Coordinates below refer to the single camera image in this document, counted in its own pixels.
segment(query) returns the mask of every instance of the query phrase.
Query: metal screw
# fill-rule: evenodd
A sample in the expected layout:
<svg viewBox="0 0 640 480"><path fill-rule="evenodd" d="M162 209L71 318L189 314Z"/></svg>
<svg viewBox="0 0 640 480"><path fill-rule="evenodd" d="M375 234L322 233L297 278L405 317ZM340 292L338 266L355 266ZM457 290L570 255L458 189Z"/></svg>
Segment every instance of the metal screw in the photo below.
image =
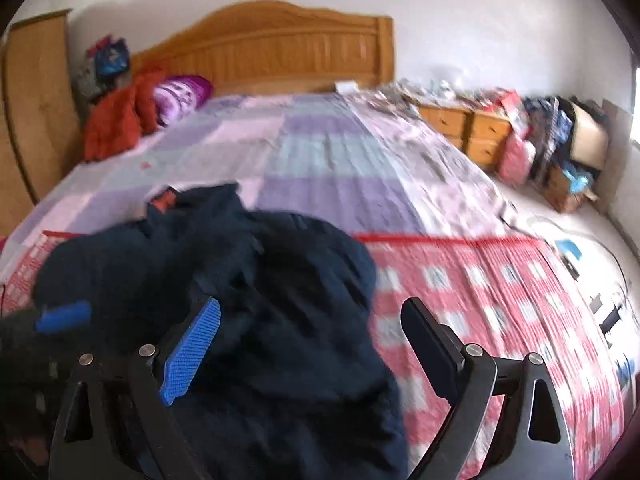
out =
<svg viewBox="0 0 640 480"><path fill-rule="evenodd" d="M542 358L542 355L536 354L535 352L529 354L529 361L531 361L535 365L541 365L545 360Z"/></svg>
<svg viewBox="0 0 640 480"><path fill-rule="evenodd" d="M94 362L94 356L92 354L82 354L78 359L81 366L88 366Z"/></svg>
<svg viewBox="0 0 640 480"><path fill-rule="evenodd" d="M140 357L151 357L156 353L156 347L151 344L142 345L140 350L138 350L138 353L140 354Z"/></svg>
<svg viewBox="0 0 640 480"><path fill-rule="evenodd" d="M470 345L465 346L465 350L466 353L471 355L471 357L480 357L484 353L482 347L476 343L471 343Z"/></svg>

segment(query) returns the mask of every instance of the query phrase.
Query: blue gripper pad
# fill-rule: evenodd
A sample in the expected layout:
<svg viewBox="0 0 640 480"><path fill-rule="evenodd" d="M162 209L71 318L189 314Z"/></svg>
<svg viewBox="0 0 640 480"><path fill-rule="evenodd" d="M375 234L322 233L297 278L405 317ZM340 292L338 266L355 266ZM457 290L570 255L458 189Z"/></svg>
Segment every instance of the blue gripper pad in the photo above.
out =
<svg viewBox="0 0 640 480"><path fill-rule="evenodd" d="M160 397L171 406L175 397L183 396L196 375L204 355L220 326L220 304L210 298L191 322L164 362Z"/></svg>

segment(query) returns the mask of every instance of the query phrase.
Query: clothing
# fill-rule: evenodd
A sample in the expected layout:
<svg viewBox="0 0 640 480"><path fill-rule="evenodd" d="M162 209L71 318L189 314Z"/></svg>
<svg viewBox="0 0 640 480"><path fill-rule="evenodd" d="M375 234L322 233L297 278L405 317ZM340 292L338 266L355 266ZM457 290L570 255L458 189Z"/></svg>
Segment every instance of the clothing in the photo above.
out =
<svg viewBox="0 0 640 480"><path fill-rule="evenodd" d="M402 479L399 391L367 322L376 269L326 222L248 212L236 185L178 193L162 213L58 246L36 306L92 306L78 355L157 343L193 298L222 322L173 413L217 479Z"/></svg>

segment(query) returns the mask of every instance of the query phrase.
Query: orange blanket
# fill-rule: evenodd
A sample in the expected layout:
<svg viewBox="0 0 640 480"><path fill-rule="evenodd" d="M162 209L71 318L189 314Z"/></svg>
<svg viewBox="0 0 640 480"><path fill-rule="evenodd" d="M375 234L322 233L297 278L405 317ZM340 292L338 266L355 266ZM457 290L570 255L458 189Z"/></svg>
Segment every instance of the orange blanket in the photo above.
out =
<svg viewBox="0 0 640 480"><path fill-rule="evenodd" d="M84 160L104 160L133 148L142 135L158 129L154 87L162 70L138 74L133 84L104 97L84 127Z"/></svg>

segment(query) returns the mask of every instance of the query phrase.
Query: wooden cabinet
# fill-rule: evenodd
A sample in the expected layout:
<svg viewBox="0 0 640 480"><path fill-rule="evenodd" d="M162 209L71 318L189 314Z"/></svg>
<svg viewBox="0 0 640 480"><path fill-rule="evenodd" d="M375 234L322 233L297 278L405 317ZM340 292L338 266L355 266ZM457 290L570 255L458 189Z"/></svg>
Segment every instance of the wooden cabinet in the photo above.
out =
<svg viewBox="0 0 640 480"><path fill-rule="evenodd" d="M4 67L4 45L0 44L0 81ZM4 111L4 95L0 85L0 237L17 227L33 208L33 202L24 184L15 158Z"/></svg>
<svg viewBox="0 0 640 480"><path fill-rule="evenodd" d="M420 115L485 171L495 171L511 123L505 117L466 108L421 106Z"/></svg>
<svg viewBox="0 0 640 480"><path fill-rule="evenodd" d="M25 184L41 200L82 158L66 58L66 15L53 12L9 31L4 91Z"/></svg>

